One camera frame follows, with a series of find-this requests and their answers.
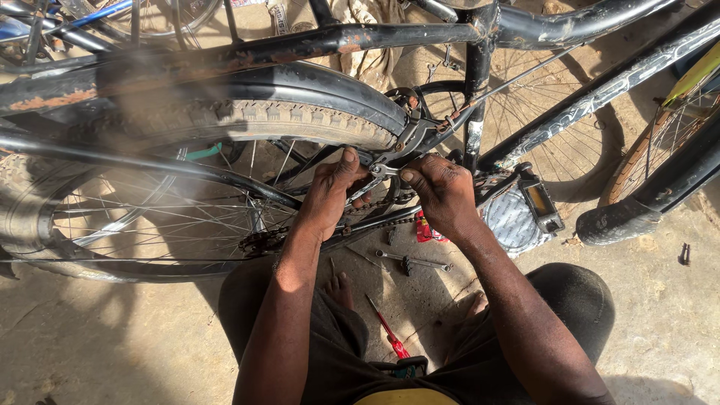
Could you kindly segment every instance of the yellow shirt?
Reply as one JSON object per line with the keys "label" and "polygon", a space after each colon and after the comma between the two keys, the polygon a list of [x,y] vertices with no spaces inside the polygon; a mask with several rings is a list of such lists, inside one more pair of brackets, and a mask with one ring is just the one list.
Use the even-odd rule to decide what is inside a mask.
{"label": "yellow shirt", "polygon": [[357,401],[355,405],[458,405],[447,395],[429,388],[380,391]]}

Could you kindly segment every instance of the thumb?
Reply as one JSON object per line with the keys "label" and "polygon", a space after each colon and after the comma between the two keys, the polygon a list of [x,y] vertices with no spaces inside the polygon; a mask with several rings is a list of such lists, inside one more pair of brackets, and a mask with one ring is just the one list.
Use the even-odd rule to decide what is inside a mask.
{"label": "thumb", "polygon": [[428,180],[425,178],[425,176],[422,175],[422,173],[418,172],[417,170],[403,169],[402,172],[400,172],[400,177],[402,177],[403,180],[408,182],[408,184],[413,188],[413,190],[418,193],[421,202],[431,201],[437,198]]}
{"label": "thumb", "polygon": [[352,182],[360,167],[360,158],[355,148],[345,148],[343,155],[338,162],[338,166],[333,172],[333,183],[347,184]]}

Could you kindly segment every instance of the red screwdriver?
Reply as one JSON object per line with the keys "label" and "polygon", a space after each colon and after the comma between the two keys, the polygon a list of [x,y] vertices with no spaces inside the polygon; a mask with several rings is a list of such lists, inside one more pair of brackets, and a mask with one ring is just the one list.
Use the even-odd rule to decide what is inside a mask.
{"label": "red screwdriver", "polygon": [[387,322],[385,321],[385,318],[382,317],[382,314],[375,306],[375,303],[372,302],[372,299],[369,295],[365,294],[365,297],[368,301],[370,301],[370,305],[372,305],[372,308],[375,310],[375,313],[377,313],[377,317],[380,318],[380,323],[382,324],[382,327],[385,328],[385,331],[387,332],[387,340],[390,341],[390,344],[392,345],[392,349],[395,351],[397,356],[401,359],[407,359],[410,357],[410,353],[408,353],[407,350],[402,346],[402,342],[400,340],[397,340],[397,337],[395,337],[395,334],[392,333],[390,330],[390,327],[387,325]]}

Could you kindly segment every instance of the hand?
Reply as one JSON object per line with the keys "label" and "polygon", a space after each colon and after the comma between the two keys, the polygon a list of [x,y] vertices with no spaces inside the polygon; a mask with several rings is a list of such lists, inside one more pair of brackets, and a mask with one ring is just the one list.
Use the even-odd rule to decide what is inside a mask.
{"label": "hand", "polygon": [[472,175],[434,153],[411,161],[400,172],[420,197],[425,218],[455,244],[478,226],[486,226],[475,209]]}
{"label": "hand", "polygon": [[[318,166],[292,227],[303,229],[304,235],[327,241],[345,210],[348,188],[356,180],[367,176],[367,168],[360,166],[360,158],[354,148],[345,148],[340,161]],[[361,199],[353,201],[353,206],[369,203],[370,192],[362,195]]]}

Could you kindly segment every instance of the man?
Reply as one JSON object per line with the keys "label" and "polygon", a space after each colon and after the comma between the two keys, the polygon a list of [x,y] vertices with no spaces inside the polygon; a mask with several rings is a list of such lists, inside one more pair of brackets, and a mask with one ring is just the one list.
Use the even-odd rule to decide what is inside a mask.
{"label": "man", "polygon": [[319,166],[274,271],[268,258],[223,284],[220,321],[240,364],[234,404],[614,404],[594,367],[614,320],[607,285],[562,263],[523,276],[478,216],[471,174],[433,154],[401,176],[472,263],[487,300],[478,296],[433,373],[397,379],[364,362],[368,331],[349,278],[323,292],[315,273],[347,189],[366,175],[352,148]]}

